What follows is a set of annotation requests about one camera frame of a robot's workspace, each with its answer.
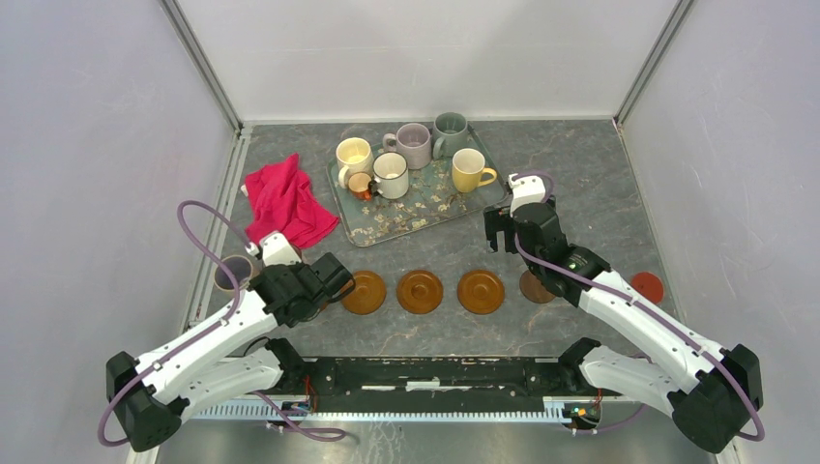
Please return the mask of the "beige pink-handled mug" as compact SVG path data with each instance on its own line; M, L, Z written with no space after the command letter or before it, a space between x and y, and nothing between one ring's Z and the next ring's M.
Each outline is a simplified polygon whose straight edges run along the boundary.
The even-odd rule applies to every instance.
M259 274L256 264L243 255L230 255L222 259L213 273L214 285L222 292L230 293L236 287L244 288Z

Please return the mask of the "dark walnut coaster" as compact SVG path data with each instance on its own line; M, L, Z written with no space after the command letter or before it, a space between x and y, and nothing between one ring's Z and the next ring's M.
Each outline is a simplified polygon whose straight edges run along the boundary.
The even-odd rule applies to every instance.
M518 285L521 294L532 303L543 305L555 299L555 296L548 292L539 279L530 271L526 271L520 276Z

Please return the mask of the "wooden coaster one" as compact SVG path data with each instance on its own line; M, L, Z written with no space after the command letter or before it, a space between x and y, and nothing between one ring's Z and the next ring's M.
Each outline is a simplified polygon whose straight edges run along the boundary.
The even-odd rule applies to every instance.
M379 309L387 296L383 278L373 271L361 270L353 274L353 279L353 283L344 288L351 292L341 300L342 306L357 315L368 315Z

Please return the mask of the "wooden coaster five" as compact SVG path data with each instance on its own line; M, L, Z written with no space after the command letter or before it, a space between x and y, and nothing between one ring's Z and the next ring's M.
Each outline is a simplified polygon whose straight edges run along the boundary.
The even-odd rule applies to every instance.
M464 274L457 285L456 294L464 309L479 315L496 311L506 296L500 277L482 269Z

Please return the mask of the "wooden coaster two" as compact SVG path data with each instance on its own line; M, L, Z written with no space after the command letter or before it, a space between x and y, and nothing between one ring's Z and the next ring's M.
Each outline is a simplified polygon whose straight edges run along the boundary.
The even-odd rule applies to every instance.
M413 314L427 314L441 304L444 286L438 276L427 270L405 274L396 287L399 305Z

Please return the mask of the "red round coaster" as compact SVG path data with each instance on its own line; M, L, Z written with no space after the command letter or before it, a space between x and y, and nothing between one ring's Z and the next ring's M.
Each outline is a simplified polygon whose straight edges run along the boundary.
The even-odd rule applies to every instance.
M661 279L653 273L640 272L635 274L630 280L630 285L655 305L659 305L664 298L664 285Z

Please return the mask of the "white black-rimmed mug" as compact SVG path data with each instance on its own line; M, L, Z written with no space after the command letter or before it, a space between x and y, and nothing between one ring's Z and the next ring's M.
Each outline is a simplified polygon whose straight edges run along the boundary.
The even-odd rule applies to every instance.
M376 196L396 200L409 190L409 168L399 153L384 153L375 159L370 190Z

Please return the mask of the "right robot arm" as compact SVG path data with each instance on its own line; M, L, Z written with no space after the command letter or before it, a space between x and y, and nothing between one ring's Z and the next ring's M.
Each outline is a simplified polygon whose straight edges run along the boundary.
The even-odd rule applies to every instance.
M553 199L483 211L492 251L522 257L550 294L592 315L630 341L641 357L621 355L592 338L559 358L558 379L571 394L617 392L672 419L704 451L734 439L761 442L763 385L759 358L743 344L723 347L642 296L587 247L567 240Z

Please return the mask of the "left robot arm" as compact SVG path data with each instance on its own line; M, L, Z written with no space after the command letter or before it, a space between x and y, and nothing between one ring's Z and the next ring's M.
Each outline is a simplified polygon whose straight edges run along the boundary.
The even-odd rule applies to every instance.
M108 360L104 415L114 415L128 444L142 452L169 439L192 416L245 393L295 392L304 369L276 346L237 359L244 344L314 317L336 302L352 274L331 253L311 264L265 267L234 300L194 329L150 352Z

